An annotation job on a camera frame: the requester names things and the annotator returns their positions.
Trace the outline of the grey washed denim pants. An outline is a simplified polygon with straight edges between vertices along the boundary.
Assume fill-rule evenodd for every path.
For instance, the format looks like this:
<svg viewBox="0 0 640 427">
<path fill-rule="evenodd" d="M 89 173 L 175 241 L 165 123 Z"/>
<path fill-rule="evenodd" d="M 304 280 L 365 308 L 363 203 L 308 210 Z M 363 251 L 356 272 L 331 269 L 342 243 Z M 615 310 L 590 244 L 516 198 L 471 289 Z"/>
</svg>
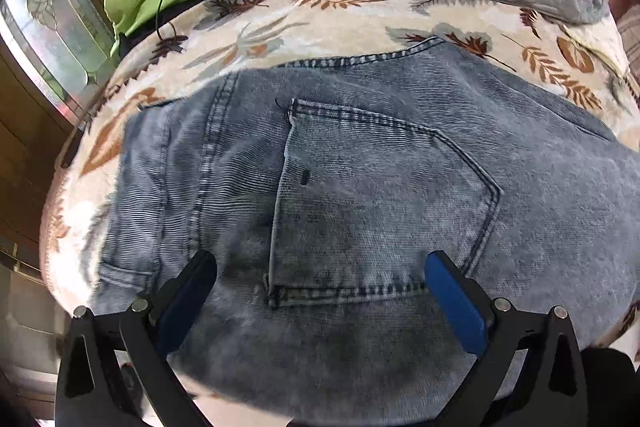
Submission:
<svg viewBox="0 0 640 427">
<path fill-rule="evenodd" d="M 93 311 L 202 249 L 217 282 L 177 371 L 317 424 L 418 421 L 472 363 L 426 256 L 521 309 L 566 307 L 588 346 L 639 295 L 639 156 L 436 37 L 240 70 L 129 119 Z"/>
</svg>

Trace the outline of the leaf patterned beige bedspread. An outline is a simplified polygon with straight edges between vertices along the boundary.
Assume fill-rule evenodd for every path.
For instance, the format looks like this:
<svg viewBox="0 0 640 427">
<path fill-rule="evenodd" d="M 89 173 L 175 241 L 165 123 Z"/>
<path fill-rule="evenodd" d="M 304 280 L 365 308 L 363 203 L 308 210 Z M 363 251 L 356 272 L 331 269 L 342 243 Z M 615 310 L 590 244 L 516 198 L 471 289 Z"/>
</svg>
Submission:
<svg viewBox="0 0 640 427">
<path fill-rule="evenodd" d="M 389 54 L 431 37 L 585 110 L 639 156 L 639 89 L 612 16 L 526 22 L 518 6 L 488 0 L 206 0 L 120 62 L 73 161 L 55 173 L 40 248 L 56 301 L 93 311 L 122 142 L 141 109 L 240 70 Z"/>
</svg>

